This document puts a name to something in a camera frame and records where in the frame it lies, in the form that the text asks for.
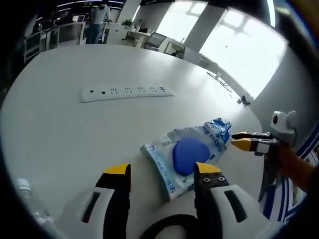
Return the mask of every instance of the power outlet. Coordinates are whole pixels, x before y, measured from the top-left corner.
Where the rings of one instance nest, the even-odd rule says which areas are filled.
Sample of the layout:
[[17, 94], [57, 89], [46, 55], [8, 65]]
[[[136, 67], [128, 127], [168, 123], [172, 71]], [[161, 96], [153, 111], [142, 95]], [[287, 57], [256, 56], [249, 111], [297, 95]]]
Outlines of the power outlet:
[[135, 87], [107, 87], [95, 86], [81, 91], [81, 102], [104, 101], [113, 99], [174, 96], [167, 86], [149, 85]]

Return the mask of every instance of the bright window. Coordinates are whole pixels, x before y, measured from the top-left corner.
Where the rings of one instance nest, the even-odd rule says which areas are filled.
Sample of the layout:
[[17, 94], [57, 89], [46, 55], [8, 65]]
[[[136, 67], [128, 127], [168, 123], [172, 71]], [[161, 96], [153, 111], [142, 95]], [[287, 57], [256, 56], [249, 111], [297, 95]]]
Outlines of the bright window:
[[185, 41], [207, 3], [176, 1], [171, 4], [157, 32], [178, 42]]
[[269, 26], [228, 10], [200, 53], [217, 63], [255, 99], [281, 63], [286, 40]]

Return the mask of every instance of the white wall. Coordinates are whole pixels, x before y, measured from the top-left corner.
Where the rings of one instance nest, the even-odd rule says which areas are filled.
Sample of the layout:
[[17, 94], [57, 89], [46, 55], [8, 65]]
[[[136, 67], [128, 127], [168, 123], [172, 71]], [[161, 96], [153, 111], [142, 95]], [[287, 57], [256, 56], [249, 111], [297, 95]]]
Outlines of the white wall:
[[138, 24], [141, 19], [141, 28], [151, 28], [153, 31], [157, 31], [170, 5], [171, 2], [141, 6], [135, 17], [134, 25]]
[[189, 33], [185, 46], [199, 52], [224, 12], [224, 8], [207, 5]]
[[250, 109], [263, 130], [269, 130], [273, 111], [296, 110], [299, 148], [318, 122], [318, 92], [302, 62], [288, 47], [281, 65]]
[[120, 15], [120, 10], [111, 8], [110, 20], [112, 20], [112, 22], [117, 22], [119, 15]]
[[117, 22], [122, 23], [126, 19], [132, 19], [140, 3], [141, 0], [126, 0]]

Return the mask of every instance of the blue object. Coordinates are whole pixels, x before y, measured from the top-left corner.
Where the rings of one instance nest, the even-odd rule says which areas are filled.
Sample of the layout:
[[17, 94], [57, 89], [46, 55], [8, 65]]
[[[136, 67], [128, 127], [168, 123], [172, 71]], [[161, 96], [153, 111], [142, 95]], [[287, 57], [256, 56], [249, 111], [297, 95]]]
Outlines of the blue object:
[[209, 148], [198, 138], [182, 138], [173, 148], [173, 166], [177, 173], [187, 176], [194, 171], [195, 162], [206, 162]]

